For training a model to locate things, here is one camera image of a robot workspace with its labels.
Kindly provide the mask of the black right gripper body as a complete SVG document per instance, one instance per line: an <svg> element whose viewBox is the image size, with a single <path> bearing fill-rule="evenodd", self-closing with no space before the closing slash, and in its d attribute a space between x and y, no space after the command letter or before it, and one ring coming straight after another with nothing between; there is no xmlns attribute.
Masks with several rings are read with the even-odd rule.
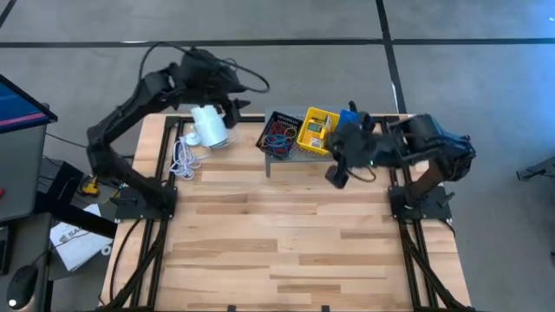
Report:
<svg viewBox="0 0 555 312"><path fill-rule="evenodd" d="M325 147L336 164L328 168L325 178L335 188L343 189L349 177L366 183L375 182L376 175L371 169L372 160L370 158L374 128L374 119L369 115L362 128L350 123L342 127L336 126L332 132L327 134ZM366 168L369 170L371 178L362 178L354 174L351 168Z"/></svg>

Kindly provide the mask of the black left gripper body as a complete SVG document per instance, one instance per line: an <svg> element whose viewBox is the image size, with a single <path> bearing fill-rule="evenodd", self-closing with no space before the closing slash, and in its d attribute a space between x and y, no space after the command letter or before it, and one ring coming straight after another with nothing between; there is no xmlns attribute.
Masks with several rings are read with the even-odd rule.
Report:
<svg viewBox="0 0 555 312"><path fill-rule="evenodd" d="M219 95L216 97L216 110L221 115L225 127L232 129L240 118L240 100L230 99L227 95Z"/></svg>

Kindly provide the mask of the blue plastic basket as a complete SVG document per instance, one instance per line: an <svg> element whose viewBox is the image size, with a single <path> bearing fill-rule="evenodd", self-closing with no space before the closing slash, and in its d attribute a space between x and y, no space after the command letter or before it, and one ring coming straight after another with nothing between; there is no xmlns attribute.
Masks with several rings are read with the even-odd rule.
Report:
<svg viewBox="0 0 555 312"><path fill-rule="evenodd" d="M362 128L365 121L369 118L366 112L354 112L350 110L342 110L339 114L339 120L337 122L337 127L342 127L347 124L355 124L359 128Z"/></svg>

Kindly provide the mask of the black mesh basket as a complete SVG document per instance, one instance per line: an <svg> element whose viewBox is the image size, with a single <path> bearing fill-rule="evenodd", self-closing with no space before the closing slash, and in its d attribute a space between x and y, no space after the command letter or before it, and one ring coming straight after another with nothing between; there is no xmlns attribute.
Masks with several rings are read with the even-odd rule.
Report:
<svg viewBox="0 0 555 312"><path fill-rule="evenodd" d="M303 122L288 115L274 112L268 123L265 123L264 130L260 134L256 147L263 153L270 156L287 157L291 152L291 148L296 143L294 140L286 139L284 131L288 127L295 127L297 135Z"/></svg>

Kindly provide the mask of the yellow plastic basket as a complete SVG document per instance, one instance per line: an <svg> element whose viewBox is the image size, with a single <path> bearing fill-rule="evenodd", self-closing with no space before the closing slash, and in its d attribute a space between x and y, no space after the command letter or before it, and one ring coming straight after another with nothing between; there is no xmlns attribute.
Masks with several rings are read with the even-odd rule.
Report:
<svg viewBox="0 0 555 312"><path fill-rule="evenodd" d="M321 135L319 136L320 138L323 139L323 149L316 149L311 147L310 146L311 137L305 134L307 124L310 121L323 124L323 120L326 115L329 115L331 117L332 128L330 132L332 132L337 126L337 122L339 120L339 114L335 112L326 111L317 107L309 107L308 111L306 112L306 115L304 116L304 122L297 136L297 143L302 149L316 154L320 154L320 155L327 155L329 153L329 151L325 147L325 139L327 137L327 134L330 132L326 132L325 128L322 131Z"/></svg>

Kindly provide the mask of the grey perforated metal shelf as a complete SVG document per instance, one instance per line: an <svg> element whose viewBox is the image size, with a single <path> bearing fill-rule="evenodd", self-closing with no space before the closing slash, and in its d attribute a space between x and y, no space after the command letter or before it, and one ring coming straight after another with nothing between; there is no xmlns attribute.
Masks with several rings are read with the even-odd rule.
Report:
<svg viewBox="0 0 555 312"><path fill-rule="evenodd" d="M308 107L274 107L266 108L264 111L264 121L268 123L274 112L285 114L291 118L302 120L308 111ZM294 143L290 155L287 157L265 155L264 172L269 179L271 177L271 165L274 163L311 163L311 162L331 162L330 155L317 155L316 153L305 151Z"/></svg>

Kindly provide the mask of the small yellow tool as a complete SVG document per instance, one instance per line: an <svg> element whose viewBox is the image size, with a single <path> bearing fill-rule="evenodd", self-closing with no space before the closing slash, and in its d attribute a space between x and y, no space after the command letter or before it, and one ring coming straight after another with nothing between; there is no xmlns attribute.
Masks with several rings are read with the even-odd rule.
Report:
<svg viewBox="0 0 555 312"><path fill-rule="evenodd" d="M86 176L81 181L78 192L84 197L96 198L100 195L98 180L96 176Z"/></svg>

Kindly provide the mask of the black support beam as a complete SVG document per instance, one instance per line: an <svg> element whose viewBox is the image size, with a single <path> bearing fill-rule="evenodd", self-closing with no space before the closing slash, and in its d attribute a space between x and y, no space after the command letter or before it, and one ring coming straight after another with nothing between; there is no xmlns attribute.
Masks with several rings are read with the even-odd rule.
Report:
<svg viewBox="0 0 555 312"><path fill-rule="evenodd" d="M73 226L82 228L107 238L114 238L117 224L97 216L94 213L84 211L71 204L50 197L48 194L38 192L35 199L35 213L47 212L53 218Z"/></svg>

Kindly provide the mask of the white paper booklet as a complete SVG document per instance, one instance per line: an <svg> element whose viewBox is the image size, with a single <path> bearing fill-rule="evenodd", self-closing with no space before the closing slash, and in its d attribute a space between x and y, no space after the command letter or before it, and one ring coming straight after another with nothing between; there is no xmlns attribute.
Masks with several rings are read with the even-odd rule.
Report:
<svg viewBox="0 0 555 312"><path fill-rule="evenodd" d="M79 269L98 253L109 256L114 241L61 221L50 229L49 239L68 271Z"/></svg>

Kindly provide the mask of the computer monitor blue screen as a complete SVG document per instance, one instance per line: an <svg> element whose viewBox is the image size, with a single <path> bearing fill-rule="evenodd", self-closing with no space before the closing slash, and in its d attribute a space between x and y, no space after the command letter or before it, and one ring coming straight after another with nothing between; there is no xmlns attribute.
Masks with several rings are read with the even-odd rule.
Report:
<svg viewBox="0 0 555 312"><path fill-rule="evenodd" d="M0 74L0 133L55 123L58 116Z"/></svg>

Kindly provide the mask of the grey cabinet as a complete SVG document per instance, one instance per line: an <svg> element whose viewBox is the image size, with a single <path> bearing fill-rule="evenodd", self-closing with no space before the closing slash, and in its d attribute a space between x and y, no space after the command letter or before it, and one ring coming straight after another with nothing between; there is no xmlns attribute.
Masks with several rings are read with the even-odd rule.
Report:
<svg viewBox="0 0 555 312"><path fill-rule="evenodd" d="M46 129L0 133L0 223L28 216L35 208Z"/></svg>

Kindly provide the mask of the black computer mouse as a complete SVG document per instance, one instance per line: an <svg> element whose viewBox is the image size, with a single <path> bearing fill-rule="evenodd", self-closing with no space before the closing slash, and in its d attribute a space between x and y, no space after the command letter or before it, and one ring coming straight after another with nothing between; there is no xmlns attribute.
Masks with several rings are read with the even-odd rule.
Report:
<svg viewBox="0 0 555 312"><path fill-rule="evenodd" d="M38 268L34 264L27 264L19 268L11 278L6 302L11 309L19 310L27 306L34 295Z"/></svg>

